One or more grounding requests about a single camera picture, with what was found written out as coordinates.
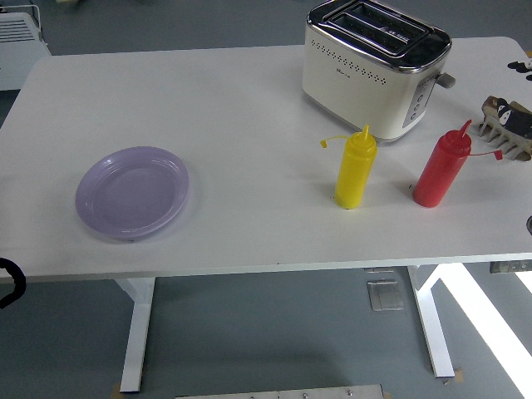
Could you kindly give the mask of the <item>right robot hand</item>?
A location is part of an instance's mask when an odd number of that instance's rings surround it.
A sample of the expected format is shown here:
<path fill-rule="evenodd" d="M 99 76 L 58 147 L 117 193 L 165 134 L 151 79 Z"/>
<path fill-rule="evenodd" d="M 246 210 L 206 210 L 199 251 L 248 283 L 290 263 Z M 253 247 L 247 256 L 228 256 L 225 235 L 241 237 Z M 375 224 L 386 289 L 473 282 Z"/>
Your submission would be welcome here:
<path fill-rule="evenodd" d="M 531 111 L 527 111 L 520 103 L 509 103 L 504 98 L 496 99 L 496 112 L 501 126 L 524 139 L 531 139 Z"/>

